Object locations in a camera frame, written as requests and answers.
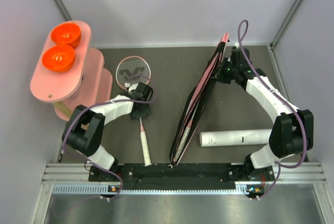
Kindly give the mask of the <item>pink SPORT racket bag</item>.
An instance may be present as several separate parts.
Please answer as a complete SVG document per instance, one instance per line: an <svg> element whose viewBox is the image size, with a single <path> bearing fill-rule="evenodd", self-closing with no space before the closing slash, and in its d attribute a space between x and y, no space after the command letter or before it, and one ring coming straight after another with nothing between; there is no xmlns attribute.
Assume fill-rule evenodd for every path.
<svg viewBox="0 0 334 224"><path fill-rule="evenodd" d="M223 56L228 42L229 42L229 33L226 32L219 41L215 51L213 52L212 57L207 62L207 65L203 71L203 74L200 77L199 82L193 88L193 90L190 92L187 98L184 110L182 112L181 118L177 126L177 131L174 137L174 141L172 143L171 150L169 153L169 160L172 166L178 165L196 131L196 128L199 124L199 121L206 107L206 104L208 103L212 95L213 89L215 87L216 84L215 73L223 61ZM198 108L195 113L193 123L190 128L190 132L187 137L185 146L182 150L182 154L180 155L178 161L174 162L173 159L175 157L176 150L179 146L185 128L194 113L196 106L198 106Z"/></svg>

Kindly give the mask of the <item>white shuttlecock tube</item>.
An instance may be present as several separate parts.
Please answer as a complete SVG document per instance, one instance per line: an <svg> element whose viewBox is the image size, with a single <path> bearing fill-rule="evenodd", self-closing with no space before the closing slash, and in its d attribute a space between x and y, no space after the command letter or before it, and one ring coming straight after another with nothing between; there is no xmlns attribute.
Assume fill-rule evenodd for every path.
<svg viewBox="0 0 334 224"><path fill-rule="evenodd" d="M271 129L200 133L201 147L266 145Z"/></svg>

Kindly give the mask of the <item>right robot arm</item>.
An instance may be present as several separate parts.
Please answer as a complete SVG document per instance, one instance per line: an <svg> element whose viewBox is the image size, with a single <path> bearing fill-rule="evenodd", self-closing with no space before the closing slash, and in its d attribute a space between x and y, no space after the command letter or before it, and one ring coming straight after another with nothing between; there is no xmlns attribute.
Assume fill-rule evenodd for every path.
<svg viewBox="0 0 334 224"><path fill-rule="evenodd" d="M217 80L223 84L235 81L267 112L273 122L268 143L248 155L244 175L255 180L263 169L290 156L305 155L314 145L314 116L288 102L271 84L260 68L253 68L248 49L232 48L218 69Z"/></svg>

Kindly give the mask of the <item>pink badminton racket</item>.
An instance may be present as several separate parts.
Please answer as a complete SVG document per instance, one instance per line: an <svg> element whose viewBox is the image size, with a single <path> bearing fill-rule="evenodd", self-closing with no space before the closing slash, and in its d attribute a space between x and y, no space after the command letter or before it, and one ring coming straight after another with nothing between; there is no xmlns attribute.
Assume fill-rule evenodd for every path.
<svg viewBox="0 0 334 224"><path fill-rule="evenodd" d="M174 159L173 159L174 162L177 162L178 159L179 159L179 157L180 157L180 155L182 154L182 150L183 150L183 148L184 148L184 146L185 146L187 137L188 137L188 135L189 135L190 128L191 128L191 126L192 126L193 119L194 119L195 113L196 113L196 111L197 111L197 108L198 108L198 106L195 107L194 113L193 113L192 117L190 118L190 120L189 120L189 122L188 122L188 124L187 124L187 126L186 126L186 128L185 128L185 131L184 131L184 133L183 133L183 135L182 135L181 141L180 141L180 143L179 143L179 146L178 146L178 148L177 148L177 150L176 150L175 157L174 157Z"/></svg>
<svg viewBox="0 0 334 224"><path fill-rule="evenodd" d="M128 56L120 61L116 68L116 82L124 90L124 83L128 82L136 84L142 82L148 84L151 78L151 70L148 63L140 56ZM139 119L140 122L140 139L142 153L144 157L144 166L152 165L149 155L149 148L147 144L146 132L142 123L142 118Z"/></svg>

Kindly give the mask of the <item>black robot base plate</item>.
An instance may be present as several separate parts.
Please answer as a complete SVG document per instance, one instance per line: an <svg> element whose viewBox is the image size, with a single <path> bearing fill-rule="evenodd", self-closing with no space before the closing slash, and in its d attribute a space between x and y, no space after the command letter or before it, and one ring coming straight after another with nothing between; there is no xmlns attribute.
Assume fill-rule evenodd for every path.
<svg viewBox="0 0 334 224"><path fill-rule="evenodd" d="M272 167L248 175L242 164L231 163L181 163L175 167L126 163L119 164L114 173L121 177L126 190L219 190L232 189L235 182L263 185L274 180Z"/></svg>

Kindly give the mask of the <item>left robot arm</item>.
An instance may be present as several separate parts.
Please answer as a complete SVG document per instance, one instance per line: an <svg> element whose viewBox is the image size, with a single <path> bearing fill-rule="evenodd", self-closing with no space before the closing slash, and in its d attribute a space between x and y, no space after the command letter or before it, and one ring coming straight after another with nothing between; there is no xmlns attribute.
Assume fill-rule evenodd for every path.
<svg viewBox="0 0 334 224"><path fill-rule="evenodd" d="M101 145L104 126L124 115L137 120L151 114L152 96L152 87L139 82L109 101L75 107L62 135L63 147L68 145L88 158L106 180L115 179L117 159Z"/></svg>

